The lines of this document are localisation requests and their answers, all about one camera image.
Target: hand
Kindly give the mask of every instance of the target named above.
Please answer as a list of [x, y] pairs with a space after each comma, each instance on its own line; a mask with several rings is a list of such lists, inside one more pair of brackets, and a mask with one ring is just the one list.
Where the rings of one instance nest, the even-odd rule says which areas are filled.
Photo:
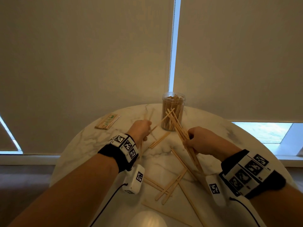
[[137, 148], [140, 147], [142, 140], [146, 141], [149, 131], [151, 129], [151, 121], [148, 120], [137, 120], [133, 123], [131, 128], [128, 130], [127, 134], [130, 135], [134, 142], [136, 143]]
[[184, 147], [192, 147], [196, 152], [212, 155], [221, 162], [241, 151], [233, 143], [200, 126], [189, 129], [188, 134], [192, 139], [185, 140]]

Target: clear plastic jar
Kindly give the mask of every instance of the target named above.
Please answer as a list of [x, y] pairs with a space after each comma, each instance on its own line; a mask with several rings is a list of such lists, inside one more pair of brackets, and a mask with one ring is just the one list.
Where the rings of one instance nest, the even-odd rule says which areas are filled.
[[[185, 103], [185, 95], [178, 93], [178, 92], [167, 92], [164, 93], [162, 96], [162, 118], [166, 116], [167, 109], [172, 110], [173, 108], [176, 117], [178, 118], [179, 122], [182, 121], [183, 109]], [[161, 127], [168, 131], [174, 131], [175, 127], [170, 119], [167, 117], [162, 123]]]

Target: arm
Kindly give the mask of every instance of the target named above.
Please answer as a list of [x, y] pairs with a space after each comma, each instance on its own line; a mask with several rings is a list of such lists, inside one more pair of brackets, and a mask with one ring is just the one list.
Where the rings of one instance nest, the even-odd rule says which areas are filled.
[[[194, 127], [188, 133], [193, 139], [186, 140], [183, 143], [185, 146], [193, 147], [201, 154], [212, 155], [221, 162], [241, 151], [210, 130]], [[250, 199], [250, 202], [267, 227], [302, 226], [303, 194], [289, 184], [278, 191], [265, 191]]]
[[[150, 125], [138, 120], [127, 132], [138, 147], [147, 140]], [[114, 158], [96, 154], [45, 191], [9, 227], [87, 227], [118, 172]]]

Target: table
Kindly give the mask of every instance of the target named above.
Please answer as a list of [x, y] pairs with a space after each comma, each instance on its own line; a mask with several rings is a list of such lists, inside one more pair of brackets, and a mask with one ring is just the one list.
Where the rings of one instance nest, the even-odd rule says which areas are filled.
[[[151, 111], [154, 110], [151, 118], [153, 123], [152, 127], [156, 125], [161, 120], [161, 108], [162, 104], [146, 104], [119, 109], [114, 113], [119, 114], [120, 118], [109, 130], [94, 128], [99, 119], [89, 124], [74, 137], [62, 153], [51, 177], [51, 185], [95, 155], [111, 137], [120, 132], [125, 133], [133, 122], [138, 119], [143, 119], [144, 113], [147, 112], [149, 117]], [[295, 187], [293, 179], [279, 160], [256, 138], [233, 123], [203, 110], [184, 107], [182, 125], [187, 129], [194, 126], [210, 129], [221, 137], [233, 142], [241, 149], [262, 153], [265, 158], [275, 165], [276, 170], [286, 178], [287, 182]], [[160, 127], [156, 128], [152, 135], [149, 135], [148, 141], [144, 142], [142, 148], [143, 150], [146, 150], [142, 158], [142, 166], [146, 169], [145, 175], [162, 185], [166, 185], [183, 169], [183, 166], [171, 152], [171, 147], [173, 147], [176, 152], [181, 155], [181, 158], [192, 168], [195, 168], [176, 132], [172, 132], [154, 149], [148, 149], [148, 146], [165, 132], [166, 131], [162, 130]], [[222, 171], [221, 162], [214, 157], [199, 154], [198, 159], [206, 174], [219, 173]], [[113, 192], [123, 183], [124, 177], [124, 172], [117, 176], [97, 213], [100, 212]], [[256, 223], [247, 210], [237, 202], [230, 201], [228, 206], [219, 207], [214, 203], [213, 198], [206, 193], [202, 185], [194, 181], [188, 173], [185, 174], [182, 182], [187, 188], [200, 215], [209, 227], [256, 227]], [[158, 202], [155, 202], [154, 200], [154, 197], [158, 192], [158, 190], [146, 183], [143, 183], [138, 195], [131, 195], [124, 191], [118, 191], [94, 226], [127, 226], [132, 217], [139, 211], [149, 210], [149, 208], [141, 204], [143, 199], [149, 203], [153, 203], [153, 205], [156, 205], [157, 207], [164, 208], [170, 213], [174, 213], [194, 227], [202, 226], [179, 186], [176, 187], [172, 194], [173, 196], [169, 198], [164, 206], [161, 204], [161, 199]], [[238, 197], [238, 199], [251, 210], [260, 225], [265, 226], [250, 202], [242, 196]], [[187, 226], [163, 214], [160, 215], [164, 218], [168, 227]]]

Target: black cable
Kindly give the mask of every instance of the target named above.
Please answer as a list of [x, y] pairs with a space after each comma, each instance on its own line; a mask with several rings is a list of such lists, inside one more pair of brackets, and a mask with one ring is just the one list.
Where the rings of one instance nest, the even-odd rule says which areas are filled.
[[250, 215], [252, 216], [252, 218], [255, 220], [257, 226], [260, 227], [260, 225], [259, 225], [258, 221], [256, 220], [256, 218], [253, 216], [253, 214], [250, 212], [250, 210], [242, 202], [240, 202], [239, 200], [237, 200], [235, 198], [231, 198], [231, 197], [229, 197], [229, 200], [239, 202], [242, 206], [244, 206], [245, 209], [247, 209], [247, 211], [250, 213]]
[[111, 201], [111, 199], [113, 198], [113, 196], [116, 194], [116, 192], [122, 187], [122, 186], [127, 186], [128, 183], [124, 183], [121, 186], [119, 186], [119, 188], [114, 192], [114, 194], [111, 196], [111, 198], [108, 200], [108, 202], [106, 203], [106, 205], [103, 207], [103, 209], [101, 210], [101, 212], [98, 214], [98, 216], [95, 218], [95, 220], [93, 221], [93, 223], [89, 226], [92, 227], [93, 224], [96, 222], [96, 220], [98, 219], [98, 217], [101, 215], [101, 213], [103, 212], [103, 210], [105, 210], [106, 206], [108, 205], [108, 203]]

